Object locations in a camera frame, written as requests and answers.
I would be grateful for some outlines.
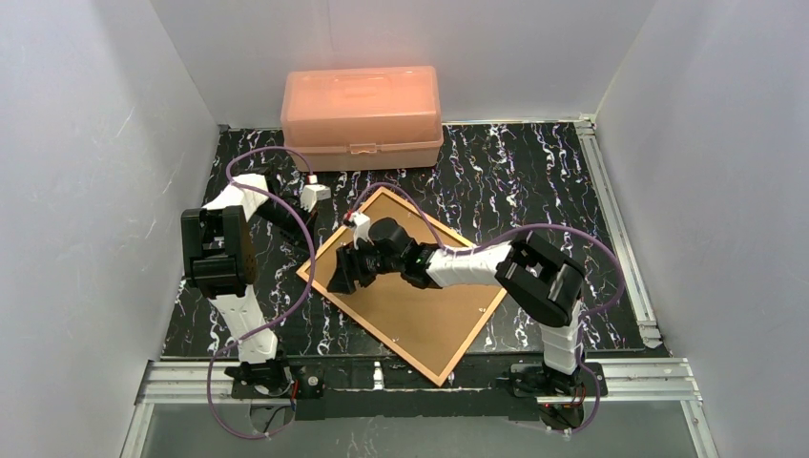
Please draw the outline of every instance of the storage box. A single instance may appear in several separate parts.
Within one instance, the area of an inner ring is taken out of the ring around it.
[[[432,67],[292,72],[280,119],[314,172],[431,167],[444,143]]]

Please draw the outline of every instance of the orange plastic box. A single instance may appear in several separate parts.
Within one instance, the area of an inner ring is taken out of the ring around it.
[[[280,120],[314,172],[431,167],[444,143],[432,67],[292,72]]]

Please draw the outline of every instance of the toolbox lid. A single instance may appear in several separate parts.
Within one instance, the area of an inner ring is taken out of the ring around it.
[[[435,69],[292,72],[281,125],[286,146],[307,154],[440,145]]]

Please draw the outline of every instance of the light wood edge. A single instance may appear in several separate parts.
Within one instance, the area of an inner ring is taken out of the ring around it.
[[[406,208],[411,213],[414,213],[416,215],[419,214],[419,211],[416,210],[416,207],[414,207],[410,202],[408,202],[407,200],[405,200],[403,198],[400,198],[398,195],[396,195],[395,193],[393,193],[393,192],[391,192],[391,191],[389,191],[389,190],[387,190],[385,188],[380,188],[373,195],[371,195],[371,197],[368,200],[366,200],[363,203],[363,205],[360,206],[360,211],[364,211],[365,209],[367,209],[377,198],[380,198],[381,196],[388,196],[389,198],[391,198],[396,203],[402,205],[404,208]],[[455,239],[456,241],[460,242],[464,246],[472,246],[474,244],[470,240],[468,240],[468,239],[464,238],[463,236],[461,236],[460,234],[458,234],[454,229],[451,229],[451,228],[447,227],[446,225],[444,225],[443,223],[441,223],[437,219],[431,217],[430,215],[426,215],[426,216],[427,216],[427,220],[430,222],[430,224],[432,224],[439,231],[443,232],[444,235],[446,235],[446,236],[448,236],[448,237],[450,237],[452,239]],[[347,230],[347,228],[344,225],[340,226],[340,228],[338,228],[338,230],[335,231],[335,233],[321,245],[321,248],[318,250],[318,253],[317,253],[315,259],[319,258],[321,256],[321,254],[323,254],[329,247],[331,247],[331,245],[334,244],[337,241],[337,239],[342,235],[342,233],[345,232],[346,230]],[[306,281],[309,280],[308,279],[309,274],[306,271],[309,270],[309,265],[310,264],[311,264],[311,261],[308,260],[297,271],[298,276],[301,277],[302,279],[306,280]],[[396,354],[401,356],[405,361],[412,364],[413,367],[416,368],[416,370],[418,370],[419,372],[424,374],[425,377],[427,377],[432,383],[434,383],[437,386],[441,386],[441,385],[444,384],[444,381],[449,376],[449,373],[452,372],[452,369],[455,367],[455,365],[461,360],[461,358],[467,352],[467,350],[469,349],[469,346],[472,345],[472,342],[475,340],[475,338],[477,338],[477,335],[480,333],[481,329],[483,329],[483,326],[486,325],[486,322],[488,321],[488,319],[491,317],[491,315],[497,309],[497,306],[500,304],[500,302],[506,296],[506,290],[505,289],[501,289],[500,292],[497,293],[497,295],[494,297],[494,299],[489,303],[489,305],[488,305],[488,307],[486,309],[486,312],[484,312],[481,315],[481,319],[478,320],[478,322],[472,327],[472,330],[471,330],[471,332],[469,332],[469,335],[467,336],[467,338],[461,343],[461,346],[458,348],[458,351],[455,352],[455,354],[452,356],[452,358],[449,359],[449,362],[444,367],[444,370],[442,370],[442,372],[440,374],[436,374],[434,371],[432,371],[431,369],[427,368],[425,365],[420,363],[415,357],[413,357],[410,353],[408,353],[404,348],[401,348],[397,343],[393,342],[392,340],[390,340],[390,338],[385,336],[385,334],[379,328],[377,328],[376,326],[374,326],[373,324],[368,322],[361,315],[354,312],[354,310],[351,307],[349,307],[348,305],[346,305],[345,302],[341,301],[340,298],[338,298],[337,296],[335,296],[332,293],[328,292],[326,290],[326,288],[322,284],[320,284],[320,283],[318,283],[316,281],[313,281],[312,282],[312,287],[315,288],[315,290],[318,291],[319,293],[321,293],[324,297],[326,297],[327,299],[332,301],[335,305],[337,305],[343,313],[345,313],[346,315],[351,317],[360,326],[362,326],[365,329],[367,329],[368,331],[370,331],[371,334],[374,337],[379,339],[383,344],[387,345]]]

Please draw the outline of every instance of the black marble table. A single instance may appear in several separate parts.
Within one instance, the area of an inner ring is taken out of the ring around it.
[[[222,134],[204,202],[224,188],[225,166],[230,159],[260,146],[282,144],[278,130]],[[297,193],[302,187],[301,174],[292,159],[277,152],[242,161],[234,175],[259,165],[278,170],[277,178],[285,183],[285,192]],[[320,242],[338,228],[358,191],[384,180],[403,187],[428,214],[475,242],[492,239],[524,223],[554,222],[585,230],[612,246],[578,137],[569,123],[450,125],[445,127],[444,146],[434,168],[320,173],[318,178],[332,189],[333,196],[320,207]],[[253,217],[250,226],[260,268],[256,293],[265,317],[271,320],[300,295],[304,281],[295,272],[306,261],[306,255],[285,243],[270,223]],[[585,265],[587,306],[600,304],[612,295],[615,275],[597,249],[563,233],[547,232],[546,236]],[[586,325],[588,348],[643,348],[626,296],[609,314],[588,319]],[[317,292],[310,293],[301,308],[275,332],[289,355],[390,354]],[[230,333],[216,309],[182,283],[163,356],[207,357],[229,339]],[[511,298],[506,298],[469,352],[541,349],[539,326]]]

